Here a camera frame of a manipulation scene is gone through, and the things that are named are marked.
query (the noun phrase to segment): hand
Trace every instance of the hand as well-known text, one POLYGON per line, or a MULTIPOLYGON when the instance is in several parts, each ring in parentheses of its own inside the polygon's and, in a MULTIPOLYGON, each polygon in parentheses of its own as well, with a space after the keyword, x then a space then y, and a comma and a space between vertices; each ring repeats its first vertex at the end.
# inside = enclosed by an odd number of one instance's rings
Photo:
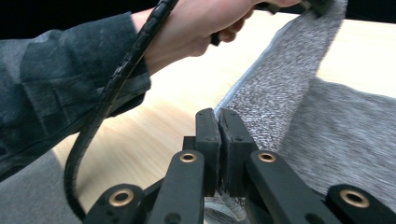
MULTIPOLYGON (((235 39, 255 5, 262 0, 179 0, 171 15, 156 35, 145 54, 148 70, 153 75, 182 58, 203 55, 211 35, 219 32, 220 41, 235 39)), ((288 7, 300 0, 267 1, 288 7)), ((151 10, 132 15, 139 30, 151 10)))

